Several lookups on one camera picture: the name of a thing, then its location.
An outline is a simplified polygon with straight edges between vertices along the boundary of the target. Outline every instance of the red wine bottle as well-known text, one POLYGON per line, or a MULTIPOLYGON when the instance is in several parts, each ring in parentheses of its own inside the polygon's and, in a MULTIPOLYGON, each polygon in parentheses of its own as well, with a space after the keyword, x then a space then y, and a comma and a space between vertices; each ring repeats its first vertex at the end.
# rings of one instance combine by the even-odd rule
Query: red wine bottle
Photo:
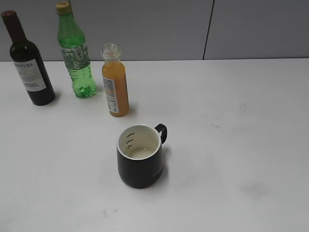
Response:
POLYGON ((13 42, 11 58, 29 97, 35 105, 50 103, 55 93, 37 46, 26 39, 15 11, 5 11, 1 16, 13 42))

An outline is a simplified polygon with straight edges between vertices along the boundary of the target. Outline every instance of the juice label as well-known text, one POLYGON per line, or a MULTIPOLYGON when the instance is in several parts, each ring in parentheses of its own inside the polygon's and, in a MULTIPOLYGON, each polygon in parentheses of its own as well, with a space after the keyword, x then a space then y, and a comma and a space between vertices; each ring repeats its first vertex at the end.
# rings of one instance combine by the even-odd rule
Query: juice label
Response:
POLYGON ((103 77, 107 104, 111 112, 119 113, 117 94, 114 80, 103 77))
POLYGON ((27 91, 37 92, 46 88, 35 59, 25 62, 13 61, 13 63, 27 91))
POLYGON ((60 49, 68 69, 83 69, 90 64, 86 44, 71 48, 60 46, 60 49))

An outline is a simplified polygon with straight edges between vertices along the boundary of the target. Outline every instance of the juice bottle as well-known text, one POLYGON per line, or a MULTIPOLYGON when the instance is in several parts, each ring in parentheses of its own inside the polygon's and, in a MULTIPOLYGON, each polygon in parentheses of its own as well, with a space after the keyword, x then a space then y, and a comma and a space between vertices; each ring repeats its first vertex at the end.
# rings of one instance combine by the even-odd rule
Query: juice bottle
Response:
POLYGON ((105 62, 102 74, 110 114, 114 117, 125 116, 129 112, 129 101, 126 69, 120 62, 120 48, 117 44, 107 43, 101 53, 105 62))

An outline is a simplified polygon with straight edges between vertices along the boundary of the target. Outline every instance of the glass bottle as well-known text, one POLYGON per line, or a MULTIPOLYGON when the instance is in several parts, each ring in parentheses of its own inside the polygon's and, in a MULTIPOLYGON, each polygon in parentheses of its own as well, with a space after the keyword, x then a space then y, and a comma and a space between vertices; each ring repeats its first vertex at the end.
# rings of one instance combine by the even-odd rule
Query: glass bottle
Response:
POLYGON ((101 52, 104 87, 110 114, 114 117, 125 116, 129 112, 126 87, 126 69, 120 62, 120 48, 117 44, 107 43, 101 52))
POLYGON ((12 39, 10 55, 26 91, 35 105, 50 103, 55 93, 37 46, 27 40, 15 11, 1 14, 12 39))
POLYGON ((96 94, 97 86, 92 77, 85 35, 76 24, 68 2, 56 4, 59 15, 58 42, 64 62, 72 79, 72 87, 79 98, 96 94))

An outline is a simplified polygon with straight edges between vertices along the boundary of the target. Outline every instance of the black mug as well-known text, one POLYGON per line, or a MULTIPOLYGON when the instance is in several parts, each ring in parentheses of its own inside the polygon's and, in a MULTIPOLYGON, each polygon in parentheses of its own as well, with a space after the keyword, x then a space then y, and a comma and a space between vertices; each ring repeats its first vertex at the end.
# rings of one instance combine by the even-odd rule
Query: black mug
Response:
POLYGON ((155 128, 134 125, 121 133, 117 141, 117 159, 123 182, 140 189, 160 177, 164 167, 162 144, 167 136, 168 129, 163 124, 155 128))

